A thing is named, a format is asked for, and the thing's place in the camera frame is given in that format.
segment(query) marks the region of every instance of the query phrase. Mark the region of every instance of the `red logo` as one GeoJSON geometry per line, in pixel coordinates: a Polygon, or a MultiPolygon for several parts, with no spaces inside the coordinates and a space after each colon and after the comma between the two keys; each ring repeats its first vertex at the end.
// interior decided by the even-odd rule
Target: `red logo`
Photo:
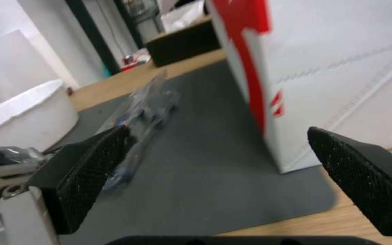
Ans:
{"type": "Polygon", "coordinates": [[[257,118],[258,126],[264,133],[263,92],[255,64],[241,33],[245,28],[253,29],[261,34],[271,30],[266,11],[266,0],[213,0],[213,3],[224,22],[227,35],[235,44],[244,65],[249,90],[249,105],[257,118]]]}

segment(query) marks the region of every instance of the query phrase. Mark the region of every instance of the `wooden desk surface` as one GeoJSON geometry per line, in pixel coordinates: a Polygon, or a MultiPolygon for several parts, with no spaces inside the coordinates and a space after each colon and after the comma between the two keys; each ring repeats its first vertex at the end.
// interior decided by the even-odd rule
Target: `wooden desk surface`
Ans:
{"type": "MultiPolygon", "coordinates": [[[[71,97],[72,102],[78,110],[83,110],[129,93],[145,85],[156,74],[164,70],[167,70],[168,78],[171,78],[224,58],[224,52],[217,50],[161,68],[156,68],[154,64],[148,63],[77,90],[71,97]]],[[[333,186],[337,196],[336,204],[331,210],[221,235],[346,235],[374,240],[381,244],[392,244],[392,238],[380,235],[323,169],[322,172],[333,186]]]]}

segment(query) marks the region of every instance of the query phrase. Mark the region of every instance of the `white wall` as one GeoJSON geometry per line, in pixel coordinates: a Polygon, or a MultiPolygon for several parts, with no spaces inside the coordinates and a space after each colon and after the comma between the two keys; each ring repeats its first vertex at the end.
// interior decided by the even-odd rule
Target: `white wall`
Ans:
{"type": "Polygon", "coordinates": [[[137,51],[137,45],[114,2],[112,0],[83,0],[83,2],[115,60],[122,66],[123,58],[137,51]]]}
{"type": "Polygon", "coordinates": [[[80,87],[104,79],[104,65],[64,0],[18,0],[80,87]]]}
{"type": "Polygon", "coordinates": [[[42,54],[45,62],[66,82],[67,86],[78,88],[75,79],[64,67],[59,57],[54,53],[17,1],[0,0],[0,37],[15,30],[20,30],[31,45],[42,54]]]}

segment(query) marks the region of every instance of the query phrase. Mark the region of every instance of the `gray desk mat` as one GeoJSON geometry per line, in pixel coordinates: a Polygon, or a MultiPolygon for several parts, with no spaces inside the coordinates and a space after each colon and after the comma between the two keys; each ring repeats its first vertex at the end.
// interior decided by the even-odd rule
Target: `gray desk mat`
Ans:
{"type": "MultiPolygon", "coordinates": [[[[105,244],[129,235],[213,235],[331,208],[335,196],[320,169],[277,172],[226,62],[166,85],[179,91],[179,108],[134,179],[102,193],[79,230],[60,236],[62,244],[105,244]]],[[[79,128],[95,132],[121,100],[82,111],[64,141],[84,137],[79,128]]]]}

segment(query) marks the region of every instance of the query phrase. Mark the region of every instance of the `white box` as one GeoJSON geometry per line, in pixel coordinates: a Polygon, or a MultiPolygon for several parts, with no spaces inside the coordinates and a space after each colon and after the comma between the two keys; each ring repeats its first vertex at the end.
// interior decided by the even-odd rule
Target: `white box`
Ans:
{"type": "Polygon", "coordinates": [[[280,172],[319,164],[310,126],[392,148],[392,0],[208,6],[280,172]]]}

